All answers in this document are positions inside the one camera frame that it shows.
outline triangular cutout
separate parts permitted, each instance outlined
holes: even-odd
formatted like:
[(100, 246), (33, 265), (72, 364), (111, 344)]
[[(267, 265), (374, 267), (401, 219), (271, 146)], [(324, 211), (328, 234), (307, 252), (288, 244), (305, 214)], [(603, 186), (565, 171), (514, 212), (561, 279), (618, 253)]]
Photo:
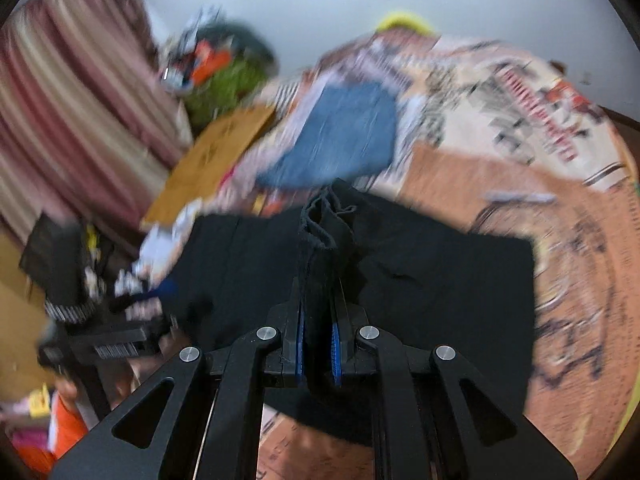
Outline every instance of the triangular cutout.
[(158, 384), (116, 424), (113, 436), (140, 449), (149, 447), (173, 389), (171, 379)]
[(516, 436), (516, 425), (472, 381), (462, 379), (460, 389), (483, 446), (491, 447)]

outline black device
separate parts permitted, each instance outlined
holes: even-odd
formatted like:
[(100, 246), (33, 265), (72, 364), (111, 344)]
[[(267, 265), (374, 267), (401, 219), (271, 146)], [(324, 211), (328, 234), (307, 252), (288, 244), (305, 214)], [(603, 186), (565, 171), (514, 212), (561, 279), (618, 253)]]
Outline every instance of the black device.
[[(183, 349), (66, 453), (51, 480), (254, 480), (265, 388), (305, 381), (296, 289), (231, 346)], [(455, 349), (405, 346), (361, 307), (339, 295), (334, 303), (333, 377), (314, 382), (368, 395), (377, 480), (577, 479)]]

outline orange cloth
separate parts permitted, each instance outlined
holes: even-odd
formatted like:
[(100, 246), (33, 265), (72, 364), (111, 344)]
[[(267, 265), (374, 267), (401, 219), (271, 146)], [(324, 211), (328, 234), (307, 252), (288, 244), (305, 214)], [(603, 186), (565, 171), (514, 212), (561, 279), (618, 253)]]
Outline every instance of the orange cloth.
[(48, 475), (53, 465), (61, 456), (84, 437), (89, 430), (77, 412), (72, 412), (59, 396), (54, 396), (51, 410), (51, 423), (56, 425), (53, 452), (36, 447), (19, 447), (18, 455), (32, 470), (41, 475)]

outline black fabric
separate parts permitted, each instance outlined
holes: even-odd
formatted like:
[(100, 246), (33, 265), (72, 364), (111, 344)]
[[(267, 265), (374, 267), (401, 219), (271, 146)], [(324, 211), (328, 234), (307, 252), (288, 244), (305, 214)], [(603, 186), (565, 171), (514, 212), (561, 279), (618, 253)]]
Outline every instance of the black fabric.
[[(205, 351), (264, 324), (300, 283), (305, 359), (326, 370), (329, 298), (341, 279), (346, 301), (407, 345), (449, 344), (524, 406), (534, 331), (528, 242), (462, 234), (434, 219), (360, 193), (343, 182), (302, 209), (270, 219), (209, 215), (194, 224), (162, 300)], [(311, 397), (305, 387), (270, 390), (274, 408), (336, 436), (367, 443), (363, 399)]]

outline yellow object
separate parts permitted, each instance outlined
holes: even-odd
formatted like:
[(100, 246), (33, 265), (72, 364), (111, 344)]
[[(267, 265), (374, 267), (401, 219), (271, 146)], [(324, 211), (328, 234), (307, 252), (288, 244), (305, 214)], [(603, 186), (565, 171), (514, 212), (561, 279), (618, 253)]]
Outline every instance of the yellow object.
[(267, 131), (274, 117), (273, 106), (257, 106), (238, 108), (212, 121), (178, 162), (142, 222), (171, 226), (189, 202), (212, 196), (244, 150)]
[(49, 389), (43, 384), (39, 390), (29, 394), (29, 415), (31, 418), (41, 418), (51, 413), (51, 400)]
[(423, 36), (431, 36), (434, 34), (434, 30), (431, 28), (431, 25), (412, 12), (390, 12), (383, 18), (380, 24), (376, 27), (376, 30), (381, 32), (382, 30), (388, 30), (395, 27), (410, 28)]

